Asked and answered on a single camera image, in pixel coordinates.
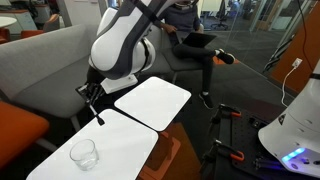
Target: laptop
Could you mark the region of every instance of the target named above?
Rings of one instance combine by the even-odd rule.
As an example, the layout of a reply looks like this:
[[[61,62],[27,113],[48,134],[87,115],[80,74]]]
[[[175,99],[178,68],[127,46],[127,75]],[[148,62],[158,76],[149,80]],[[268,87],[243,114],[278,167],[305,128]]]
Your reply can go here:
[[[217,37],[216,35],[201,34],[196,32],[186,33],[183,31],[177,31],[176,35],[179,40],[179,43],[183,43],[188,46],[199,47],[199,48],[205,47],[214,38]]]

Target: black pants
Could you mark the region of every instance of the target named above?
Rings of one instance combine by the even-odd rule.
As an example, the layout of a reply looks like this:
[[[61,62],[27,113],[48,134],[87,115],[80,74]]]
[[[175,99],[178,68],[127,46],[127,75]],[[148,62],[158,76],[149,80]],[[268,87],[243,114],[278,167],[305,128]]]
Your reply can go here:
[[[173,54],[178,58],[193,58],[203,65],[202,69],[202,91],[209,92],[213,68],[214,50],[191,47],[185,44],[177,44],[173,47]]]

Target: clear drinking glass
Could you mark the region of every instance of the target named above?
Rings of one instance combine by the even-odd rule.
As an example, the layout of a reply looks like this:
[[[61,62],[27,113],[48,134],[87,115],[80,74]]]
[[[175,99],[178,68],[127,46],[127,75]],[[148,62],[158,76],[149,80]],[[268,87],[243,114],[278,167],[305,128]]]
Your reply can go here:
[[[90,139],[77,142],[70,151],[70,158],[83,170],[92,169],[99,160],[95,144]]]

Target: blue light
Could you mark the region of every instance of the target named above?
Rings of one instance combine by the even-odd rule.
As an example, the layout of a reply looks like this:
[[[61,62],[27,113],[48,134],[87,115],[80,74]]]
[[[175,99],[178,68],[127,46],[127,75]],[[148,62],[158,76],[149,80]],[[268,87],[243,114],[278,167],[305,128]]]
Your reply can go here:
[[[291,158],[294,158],[294,157],[298,156],[299,154],[303,153],[304,151],[305,151],[305,148],[299,148],[299,149],[291,152],[287,156],[284,156],[282,158],[282,161],[289,161]]]

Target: black cable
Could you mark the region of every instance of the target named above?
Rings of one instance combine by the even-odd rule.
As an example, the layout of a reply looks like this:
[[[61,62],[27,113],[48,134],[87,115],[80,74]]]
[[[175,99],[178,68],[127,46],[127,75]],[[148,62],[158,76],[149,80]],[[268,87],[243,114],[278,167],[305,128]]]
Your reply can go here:
[[[304,15],[303,15],[303,12],[302,12],[302,9],[301,9],[300,0],[297,0],[297,2],[298,2],[299,11],[300,11],[300,14],[301,14],[302,23],[303,23],[303,28],[304,28],[304,40],[303,40],[302,52],[303,52],[304,57],[306,58],[306,61],[307,61],[308,65],[309,65],[309,68],[310,68],[310,70],[311,70],[311,72],[312,72],[313,69],[312,69],[312,67],[311,67],[310,61],[309,61],[308,56],[307,56],[306,51],[305,51],[305,46],[306,46],[306,42],[307,42],[306,22],[305,22],[305,20],[304,20]]]

